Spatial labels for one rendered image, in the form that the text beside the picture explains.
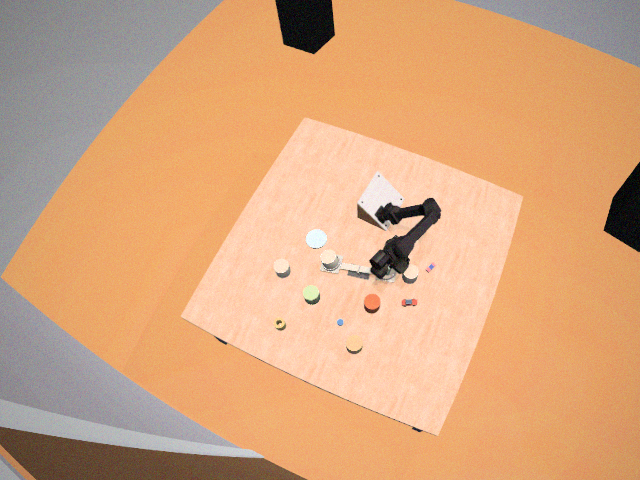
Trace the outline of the white round dish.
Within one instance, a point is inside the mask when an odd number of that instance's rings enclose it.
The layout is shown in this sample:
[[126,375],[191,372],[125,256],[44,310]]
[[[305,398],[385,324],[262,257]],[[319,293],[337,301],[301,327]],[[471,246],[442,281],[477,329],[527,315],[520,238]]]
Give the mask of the white round dish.
[[322,248],[327,242],[326,233],[320,229],[311,230],[306,235],[306,243],[313,249]]

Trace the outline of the dark green cylinder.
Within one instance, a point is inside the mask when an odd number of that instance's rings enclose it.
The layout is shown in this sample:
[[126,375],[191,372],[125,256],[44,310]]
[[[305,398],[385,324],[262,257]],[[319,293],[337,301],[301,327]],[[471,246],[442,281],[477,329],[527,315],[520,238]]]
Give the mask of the dark green cylinder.
[[310,285],[305,287],[305,289],[303,290],[303,296],[304,299],[306,301],[306,303],[310,304],[310,305],[315,305],[319,302],[320,300],[320,293],[317,287]]

